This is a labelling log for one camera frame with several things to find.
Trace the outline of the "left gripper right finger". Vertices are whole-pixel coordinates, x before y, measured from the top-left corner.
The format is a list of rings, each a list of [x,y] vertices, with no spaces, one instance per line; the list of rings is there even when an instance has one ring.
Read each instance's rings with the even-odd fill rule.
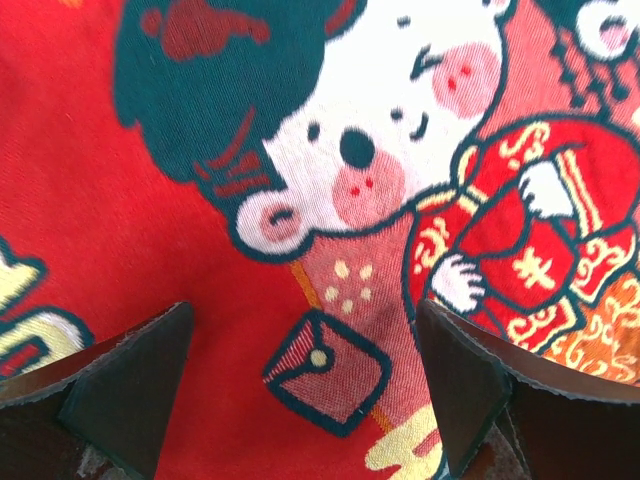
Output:
[[[638,478],[638,387],[546,360],[430,300],[415,328],[453,478]]]

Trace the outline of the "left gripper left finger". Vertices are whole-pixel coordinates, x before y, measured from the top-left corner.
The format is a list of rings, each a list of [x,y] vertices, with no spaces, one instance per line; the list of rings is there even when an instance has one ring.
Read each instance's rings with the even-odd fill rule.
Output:
[[[193,331],[192,306],[177,303],[2,381],[2,478],[154,478]]]

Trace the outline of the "red pillowcase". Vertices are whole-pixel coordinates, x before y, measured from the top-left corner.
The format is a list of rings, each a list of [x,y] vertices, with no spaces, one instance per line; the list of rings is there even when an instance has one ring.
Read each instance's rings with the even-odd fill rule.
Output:
[[[635,1],[5,1],[1,376],[196,316],[161,479],[445,479],[422,299],[639,382]]]

